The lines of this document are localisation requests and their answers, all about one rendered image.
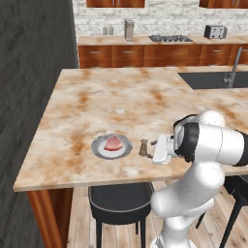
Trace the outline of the wooden island side panel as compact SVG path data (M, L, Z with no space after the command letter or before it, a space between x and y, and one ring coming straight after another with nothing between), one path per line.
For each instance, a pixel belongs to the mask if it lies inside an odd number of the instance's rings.
M73 188L29 191L45 248L67 248Z

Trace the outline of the pink steak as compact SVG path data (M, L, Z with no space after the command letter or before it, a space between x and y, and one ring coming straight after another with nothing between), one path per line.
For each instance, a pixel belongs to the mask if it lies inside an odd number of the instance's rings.
M122 147L123 147L122 141L117 136L113 136L107 139L104 149L107 151L117 151Z

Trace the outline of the grey toaster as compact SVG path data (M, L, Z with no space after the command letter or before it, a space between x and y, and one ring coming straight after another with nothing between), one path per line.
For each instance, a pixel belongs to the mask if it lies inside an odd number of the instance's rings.
M225 39L228 29L224 25L206 25L203 36L207 39Z

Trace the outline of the black hob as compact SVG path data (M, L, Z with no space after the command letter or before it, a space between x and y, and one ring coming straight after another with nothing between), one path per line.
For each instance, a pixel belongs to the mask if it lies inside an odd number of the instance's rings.
M163 36L163 35L150 35L149 39L152 42L156 43L183 43L183 42L192 42L187 36L183 35L171 35L171 36Z

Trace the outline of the wooden wall cupboard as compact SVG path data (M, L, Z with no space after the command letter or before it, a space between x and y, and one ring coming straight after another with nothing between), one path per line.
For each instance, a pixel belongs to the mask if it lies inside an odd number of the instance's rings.
M86 0L87 8L144 8L145 0Z
M199 6L208 9L248 9L248 0L200 0Z

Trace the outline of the dark sink basin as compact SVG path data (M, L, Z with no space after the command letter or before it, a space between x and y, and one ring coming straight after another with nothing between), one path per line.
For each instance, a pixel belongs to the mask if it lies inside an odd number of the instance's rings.
M233 84L225 83L226 72L179 73L192 89L248 88L248 72L237 72Z

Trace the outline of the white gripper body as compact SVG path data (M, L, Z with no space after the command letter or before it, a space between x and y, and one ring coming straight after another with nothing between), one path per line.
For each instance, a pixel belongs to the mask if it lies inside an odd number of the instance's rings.
M154 165L164 165L170 161L168 144L170 137L168 135L160 135L155 144L152 163Z

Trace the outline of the black stool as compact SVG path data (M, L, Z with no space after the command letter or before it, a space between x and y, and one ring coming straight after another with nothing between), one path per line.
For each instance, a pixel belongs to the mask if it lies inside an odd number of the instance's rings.
M243 206L248 206L248 174L227 176L224 187L234 197L235 203L219 248L225 248L240 209Z
M145 219L150 214L151 182L90 186L88 199L96 220L96 247L102 248L102 225L136 225L140 247L145 248Z

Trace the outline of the wooden base cupboard run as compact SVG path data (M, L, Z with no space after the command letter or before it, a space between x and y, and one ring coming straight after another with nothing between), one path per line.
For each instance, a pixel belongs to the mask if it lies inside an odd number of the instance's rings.
M78 46L79 67L189 67L248 65L248 44Z

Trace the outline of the grey round plate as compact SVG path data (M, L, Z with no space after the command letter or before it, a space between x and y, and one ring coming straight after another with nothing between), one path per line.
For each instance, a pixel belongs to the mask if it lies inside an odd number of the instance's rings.
M121 141L122 147L115 151L106 150L105 146L107 144L107 141L114 137L117 137ZM133 149L132 143L125 136L118 134L108 134L108 135L99 136L96 139L94 139L91 144L92 153L97 157L106 160L124 158L130 154L132 149Z

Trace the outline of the brown shaker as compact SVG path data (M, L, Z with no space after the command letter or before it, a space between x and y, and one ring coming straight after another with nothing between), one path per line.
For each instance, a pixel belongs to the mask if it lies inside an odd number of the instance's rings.
M147 156L147 139L142 139L140 141L139 155Z

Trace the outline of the grey tap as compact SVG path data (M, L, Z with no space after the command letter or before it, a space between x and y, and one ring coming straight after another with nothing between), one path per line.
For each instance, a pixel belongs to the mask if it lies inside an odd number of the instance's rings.
M238 51L237 51L237 54L236 54L236 57L235 57L235 60L234 60L234 64L233 64L233 67L232 67L232 71L230 73L225 74L225 76L224 76L223 82L224 82L225 86L228 87L228 88L233 87L233 83L234 83L235 75L236 75L236 67L238 65L238 61L239 61L241 52L242 52L242 47L240 47L238 49Z

